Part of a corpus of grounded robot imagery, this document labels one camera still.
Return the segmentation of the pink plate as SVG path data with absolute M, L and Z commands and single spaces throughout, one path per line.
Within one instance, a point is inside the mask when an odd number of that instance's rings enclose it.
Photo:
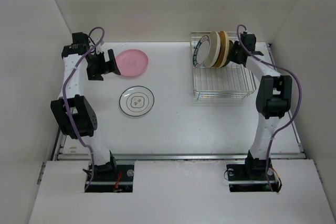
M 141 50 L 128 49 L 116 56 L 120 75 L 124 77 L 137 77 L 144 73 L 149 64 L 148 56 Z

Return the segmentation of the yellow plate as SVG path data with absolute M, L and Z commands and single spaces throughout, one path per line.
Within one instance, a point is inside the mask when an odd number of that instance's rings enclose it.
M 221 68 L 226 64 L 230 49 L 230 40 L 228 34 L 225 31 L 220 31 L 218 34 L 220 37 L 221 49 L 215 63 L 215 68 Z

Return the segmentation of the cream white plate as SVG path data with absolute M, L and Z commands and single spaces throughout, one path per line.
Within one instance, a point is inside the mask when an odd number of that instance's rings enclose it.
M 209 38 L 210 38 L 209 42 L 210 48 L 207 58 L 204 62 L 205 68 L 210 68 L 216 63 L 221 49 L 221 38 L 218 32 L 212 31 L 209 34 Z

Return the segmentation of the white plate green rim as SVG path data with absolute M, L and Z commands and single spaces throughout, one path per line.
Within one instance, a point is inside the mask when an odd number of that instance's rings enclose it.
M 208 57 L 211 48 L 211 39 L 209 35 L 204 35 L 197 42 L 193 52 L 193 66 L 201 67 Z

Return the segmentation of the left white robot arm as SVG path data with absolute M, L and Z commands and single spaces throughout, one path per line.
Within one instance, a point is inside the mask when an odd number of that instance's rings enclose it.
M 87 81 L 102 81 L 108 73 L 119 75 L 120 70 L 113 50 L 108 50 L 106 61 L 98 47 L 90 35 L 72 34 L 71 45 L 64 46 L 61 53 L 65 65 L 62 90 L 50 107 L 62 133 L 78 140 L 89 152 L 91 165 L 86 173 L 112 180 L 118 172 L 116 161 L 95 134 L 98 118 L 84 95 L 84 85 Z

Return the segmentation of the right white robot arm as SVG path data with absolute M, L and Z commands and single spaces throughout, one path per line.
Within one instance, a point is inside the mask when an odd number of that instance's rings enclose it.
M 258 126 L 243 172 L 250 180 L 266 180 L 276 129 L 291 107 L 292 77 L 282 75 L 273 64 L 258 57 L 261 53 L 255 50 L 254 34 L 245 31 L 238 33 L 237 38 L 228 58 L 248 69 L 259 82 L 255 102 L 259 115 Z

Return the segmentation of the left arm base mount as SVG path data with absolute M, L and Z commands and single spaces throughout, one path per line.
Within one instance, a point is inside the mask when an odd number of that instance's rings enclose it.
M 121 164 L 117 165 L 116 172 L 98 172 L 95 170 L 95 175 L 92 182 L 91 176 L 86 171 L 87 179 L 85 183 L 86 193 L 132 193 L 134 179 L 134 165 Z

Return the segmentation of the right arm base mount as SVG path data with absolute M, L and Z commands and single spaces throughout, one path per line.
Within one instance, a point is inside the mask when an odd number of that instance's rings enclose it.
M 245 164 L 229 163 L 226 165 L 224 177 L 228 180 L 231 193 L 245 192 L 280 192 L 282 181 L 270 168 L 268 179 L 265 170 L 249 172 Z

